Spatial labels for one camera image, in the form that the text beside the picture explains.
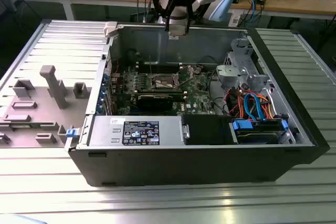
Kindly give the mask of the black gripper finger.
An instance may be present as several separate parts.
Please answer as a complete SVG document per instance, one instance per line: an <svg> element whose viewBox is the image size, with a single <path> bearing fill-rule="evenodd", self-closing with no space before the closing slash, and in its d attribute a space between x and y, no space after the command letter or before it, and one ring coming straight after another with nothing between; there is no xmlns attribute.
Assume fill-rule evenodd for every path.
<svg viewBox="0 0 336 224"><path fill-rule="evenodd" d="M165 19L165 31L170 28L170 15L173 11L172 0L152 0L156 16Z"/></svg>
<svg viewBox="0 0 336 224"><path fill-rule="evenodd" d="M197 23L200 20L200 5L197 0L184 0L184 34L187 35L190 25Z"/></svg>

